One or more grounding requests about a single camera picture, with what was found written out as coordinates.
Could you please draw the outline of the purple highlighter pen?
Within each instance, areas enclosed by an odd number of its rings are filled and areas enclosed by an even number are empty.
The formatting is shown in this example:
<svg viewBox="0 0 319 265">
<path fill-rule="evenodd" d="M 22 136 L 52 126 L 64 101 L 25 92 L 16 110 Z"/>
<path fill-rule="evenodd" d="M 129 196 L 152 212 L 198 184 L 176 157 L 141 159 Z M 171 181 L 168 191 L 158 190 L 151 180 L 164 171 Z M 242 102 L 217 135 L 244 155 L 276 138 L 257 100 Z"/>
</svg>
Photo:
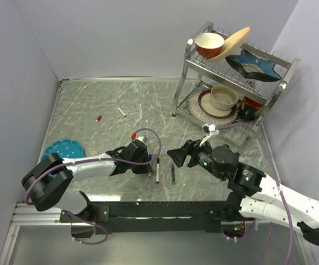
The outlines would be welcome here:
<svg viewBox="0 0 319 265">
<path fill-rule="evenodd" d="M 173 171 L 172 171 L 172 163 L 169 163 L 169 179 L 171 182 L 173 182 Z"/>
</svg>

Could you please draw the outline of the green gel pen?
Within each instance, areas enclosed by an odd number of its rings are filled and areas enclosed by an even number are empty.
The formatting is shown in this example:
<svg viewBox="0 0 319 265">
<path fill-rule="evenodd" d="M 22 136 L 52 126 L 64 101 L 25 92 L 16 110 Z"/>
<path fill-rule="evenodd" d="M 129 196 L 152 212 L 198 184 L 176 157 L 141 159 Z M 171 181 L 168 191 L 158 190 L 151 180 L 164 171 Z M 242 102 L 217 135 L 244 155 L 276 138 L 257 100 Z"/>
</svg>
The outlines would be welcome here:
<svg viewBox="0 0 319 265">
<path fill-rule="evenodd" d="M 175 164 L 174 164 L 174 162 L 171 162 L 171 163 L 172 163 L 172 171 L 173 171 L 173 182 L 172 182 L 172 184 L 175 185 L 176 184 Z"/>
</svg>

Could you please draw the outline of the white black-tip marker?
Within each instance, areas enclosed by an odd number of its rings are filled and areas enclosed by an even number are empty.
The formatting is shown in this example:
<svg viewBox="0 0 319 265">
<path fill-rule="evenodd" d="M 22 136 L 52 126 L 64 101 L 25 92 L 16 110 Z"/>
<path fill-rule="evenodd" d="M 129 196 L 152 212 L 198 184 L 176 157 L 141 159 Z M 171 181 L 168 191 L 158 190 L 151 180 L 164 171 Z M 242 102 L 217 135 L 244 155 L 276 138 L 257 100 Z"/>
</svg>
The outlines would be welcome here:
<svg viewBox="0 0 319 265">
<path fill-rule="evenodd" d="M 156 164 L 156 184 L 160 182 L 160 164 Z"/>
</svg>

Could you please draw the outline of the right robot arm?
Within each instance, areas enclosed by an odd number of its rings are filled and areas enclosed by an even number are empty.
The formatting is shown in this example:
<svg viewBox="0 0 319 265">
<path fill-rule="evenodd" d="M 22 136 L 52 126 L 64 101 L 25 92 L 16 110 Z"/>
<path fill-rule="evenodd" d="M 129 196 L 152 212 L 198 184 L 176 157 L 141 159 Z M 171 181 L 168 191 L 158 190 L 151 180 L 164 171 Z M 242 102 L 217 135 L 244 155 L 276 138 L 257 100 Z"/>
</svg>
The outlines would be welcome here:
<svg viewBox="0 0 319 265">
<path fill-rule="evenodd" d="M 239 161 L 239 153 L 229 145 L 211 147 L 188 140 L 182 147 L 167 151 L 177 167 L 201 166 L 220 181 L 226 181 L 231 193 L 221 216 L 227 220 L 239 217 L 266 220 L 289 227 L 308 242 L 319 246 L 319 200 L 309 198 L 276 181 L 263 171 Z"/>
</svg>

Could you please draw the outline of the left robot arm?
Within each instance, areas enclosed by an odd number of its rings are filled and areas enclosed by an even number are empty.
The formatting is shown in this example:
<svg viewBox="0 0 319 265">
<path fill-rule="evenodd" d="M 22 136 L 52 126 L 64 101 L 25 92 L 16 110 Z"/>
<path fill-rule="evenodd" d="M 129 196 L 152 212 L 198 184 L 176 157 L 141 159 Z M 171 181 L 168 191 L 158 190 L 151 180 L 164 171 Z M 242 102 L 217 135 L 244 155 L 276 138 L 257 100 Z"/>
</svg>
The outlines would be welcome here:
<svg viewBox="0 0 319 265">
<path fill-rule="evenodd" d="M 32 201 L 37 211 L 56 207 L 85 222 L 93 213 L 90 200 L 84 192 L 70 189 L 71 182 L 96 176 L 115 176 L 128 170 L 134 174 L 152 171 L 147 146 L 142 140 L 132 140 L 125 147 L 94 157 L 70 159 L 52 153 L 22 179 L 22 186 L 27 200 Z"/>
</svg>

